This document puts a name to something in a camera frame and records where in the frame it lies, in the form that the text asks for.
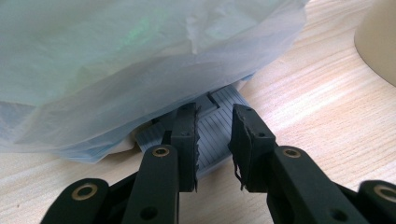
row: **white plastic sheet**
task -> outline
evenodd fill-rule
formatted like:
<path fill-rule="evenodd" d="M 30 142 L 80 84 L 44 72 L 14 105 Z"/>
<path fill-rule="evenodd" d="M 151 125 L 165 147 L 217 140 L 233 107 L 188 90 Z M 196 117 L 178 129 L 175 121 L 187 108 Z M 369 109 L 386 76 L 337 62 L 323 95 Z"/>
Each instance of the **white plastic sheet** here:
<path fill-rule="evenodd" d="M 0 3 L 0 151 L 103 158 L 133 128 L 255 73 L 307 0 Z"/>

